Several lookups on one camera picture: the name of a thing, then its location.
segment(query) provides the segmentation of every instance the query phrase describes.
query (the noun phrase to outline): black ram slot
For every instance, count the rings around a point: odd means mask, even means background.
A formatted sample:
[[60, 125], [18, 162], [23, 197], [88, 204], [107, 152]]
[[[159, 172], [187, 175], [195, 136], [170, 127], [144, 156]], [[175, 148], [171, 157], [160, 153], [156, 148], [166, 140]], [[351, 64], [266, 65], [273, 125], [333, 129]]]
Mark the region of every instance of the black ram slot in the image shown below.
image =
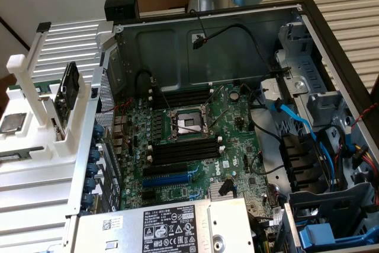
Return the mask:
[[187, 164], [174, 164], [167, 165], [165, 167], [149, 167], [143, 170], [143, 176], [155, 176], [155, 175], [166, 175], [166, 174], [177, 174], [188, 172]]
[[217, 149], [218, 144], [217, 142], [207, 142], [207, 143], [199, 143], [198, 145], [183, 145], [180, 146], [181, 143], [175, 143], [171, 144], [173, 147], [171, 148], [160, 148], [160, 147], [153, 147], [154, 154], [156, 153], [167, 153], [167, 154], [176, 154], [177, 152], [186, 152], [186, 151], [196, 151], [196, 150], [202, 150], [202, 149], [211, 149], [215, 148]]
[[171, 163], [179, 163], [179, 162], [190, 162], [190, 161], [196, 161], [196, 160], [205, 160], [205, 159], [212, 159], [212, 158], [218, 158], [220, 157], [219, 153], [212, 153], [212, 154], [202, 154], [202, 155], [191, 155], [191, 156], [172, 156], [170, 158], [165, 159], [155, 159], [154, 164], [155, 165], [163, 165], [163, 164], [171, 164]]
[[155, 165], [189, 162], [220, 157], [215, 138], [153, 146]]
[[172, 157], [212, 155], [214, 153], [218, 153], [217, 149], [204, 148], [204, 149], [189, 150], [186, 152], [178, 152], [178, 153], [154, 153], [153, 159], [161, 160], [161, 159], [170, 159]]
[[[185, 107], [185, 106], [192, 106], [192, 105], [201, 105], [204, 104], [207, 101], [208, 97], [199, 98], [198, 100], [176, 100], [176, 101], [168, 101], [168, 104], [170, 105], [170, 108], [178, 108], [178, 107]], [[158, 102], [153, 103], [153, 108], [155, 110], [165, 109], [167, 108], [167, 103], [165, 100], [160, 100]]]
[[[209, 89], [165, 93], [165, 98], [171, 108], [204, 104], [209, 97]], [[165, 98], [162, 94], [154, 95], [153, 108], [155, 110], [166, 108], [167, 103]]]
[[209, 139], [198, 139], [198, 140], [191, 140], [189, 142], [176, 142], [176, 143], [167, 143], [165, 145], [156, 145], [153, 146], [153, 151], [155, 150], [161, 150], [161, 149], [182, 149], [184, 147], [190, 146], [200, 146], [205, 145], [206, 143], [213, 143], [216, 145], [216, 139], [215, 138], [209, 138]]

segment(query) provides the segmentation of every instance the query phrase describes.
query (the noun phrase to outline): sticker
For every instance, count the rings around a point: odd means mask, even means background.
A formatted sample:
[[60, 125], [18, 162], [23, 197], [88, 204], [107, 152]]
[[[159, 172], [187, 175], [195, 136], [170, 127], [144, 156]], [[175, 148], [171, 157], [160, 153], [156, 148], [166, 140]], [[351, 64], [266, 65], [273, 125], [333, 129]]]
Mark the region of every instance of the sticker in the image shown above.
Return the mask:
[[195, 206], [143, 213], [142, 253], [197, 253]]
[[192, 43], [195, 43], [195, 41], [197, 39], [199, 39], [200, 37], [205, 38], [205, 34], [204, 33], [201, 33], [201, 34], [192, 34]]
[[223, 168], [229, 168], [229, 161], [228, 160], [223, 161]]
[[102, 229], [121, 229], [123, 228], [123, 216], [115, 216], [112, 219], [104, 219], [102, 221]]
[[270, 220], [269, 225], [270, 226], [279, 225], [283, 217], [283, 212], [284, 210], [282, 210], [280, 207], [274, 207], [272, 209], [272, 220]]

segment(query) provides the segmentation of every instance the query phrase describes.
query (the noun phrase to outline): black pcie slot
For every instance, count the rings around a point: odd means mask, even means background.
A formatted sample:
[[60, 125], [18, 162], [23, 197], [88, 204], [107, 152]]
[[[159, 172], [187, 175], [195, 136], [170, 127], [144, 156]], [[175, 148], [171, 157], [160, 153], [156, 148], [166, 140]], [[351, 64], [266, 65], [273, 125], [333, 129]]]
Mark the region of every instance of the black pcie slot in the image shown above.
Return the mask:
[[[180, 92], [167, 92], [165, 93], [167, 102], [171, 108], [200, 105], [204, 104], [210, 97], [209, 89], [190, 90]], [[162, 94], [156, 94], [153, 97], [153, 108], [161, 109], [166, 108], [167, 103]]]
[[187, 164], [175, 164], [160, 167], [148, 167], [143, 170], [143, 176], [155, 176], [155, 175], [166, 175], [166, 174], [176, 174], [176, 173], [186, 173], [188, 172]]
[[147, 204], [142, 204], [141, 207], [152, 207], [152, 206], [160, 206], [163, 204], [175, 204], [175, 203], [182, 203], [183, 201], [189, 201], [189, 198], [179, 198], [177, 200], [173, 201], [160, 201], [157, 203], [147, 203]]

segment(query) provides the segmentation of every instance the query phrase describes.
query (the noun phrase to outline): motherboard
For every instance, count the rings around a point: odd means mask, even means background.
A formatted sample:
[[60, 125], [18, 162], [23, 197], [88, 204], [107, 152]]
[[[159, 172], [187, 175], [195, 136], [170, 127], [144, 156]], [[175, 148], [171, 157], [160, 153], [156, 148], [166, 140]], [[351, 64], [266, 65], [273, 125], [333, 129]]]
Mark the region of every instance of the motherboard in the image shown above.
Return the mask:
[[[227, 195], [244, 197], [254, 216], [271, 215], [275, 198], [266, 178], [251, 171], [259, 145], [248, 128], [248, 95], [235, 84], [206, 93], [199, 105], [182, 105], [170, 94], [118, 103], [127, 105], [117, 110], [113, 132], [123, 172], [121, 210], [209, 195], [217, 200], [229, 180], [233, 189]], [[195, 102], [189, 98], [196, 95], [187, 94], [187, 102]], [[253, 167], [264, 170], [259, 159]]]

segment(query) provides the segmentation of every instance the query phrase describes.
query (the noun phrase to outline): yellow wire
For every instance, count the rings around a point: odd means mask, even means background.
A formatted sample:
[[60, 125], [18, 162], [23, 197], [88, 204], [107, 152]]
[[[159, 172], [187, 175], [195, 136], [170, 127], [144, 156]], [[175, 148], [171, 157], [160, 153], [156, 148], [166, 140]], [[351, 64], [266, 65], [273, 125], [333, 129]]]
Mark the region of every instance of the yellow wire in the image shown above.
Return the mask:
[[371, 160], [371, 162], [374, 162], [374, 161], [372, 160], [371, 155], [370, 155], [368, 152], [366, 152], [366, 156], [368, 157], [369, 160]]
[[267, 253], [270, 253], [270, 247], [268, 246], [268, 241], [265, 242], [265, 245], [266, 245], [266, 251], [267, 251]]

